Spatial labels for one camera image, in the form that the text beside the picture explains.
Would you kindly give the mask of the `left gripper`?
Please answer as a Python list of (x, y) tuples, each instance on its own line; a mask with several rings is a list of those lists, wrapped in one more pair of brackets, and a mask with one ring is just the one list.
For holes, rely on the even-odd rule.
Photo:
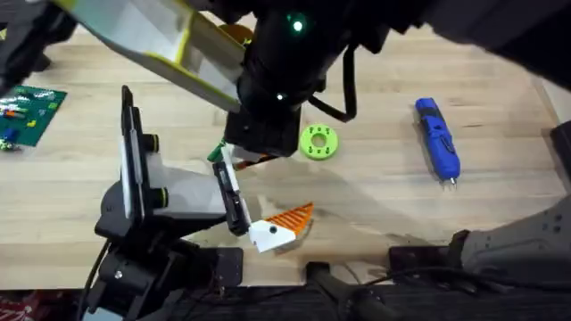
[(249, 235), (259, 253), (294, 242), (311, 221), (314, 204), (251, 221), (236, 172), (262, 155), (224, 141), (214, 149), (212, 175), (164, 165), (159, 152), (120, 145), (120, 179), (101, 202), (95, 232), (115, 242), (160, 232), (178, 239), (225, 223), (231, 234)]

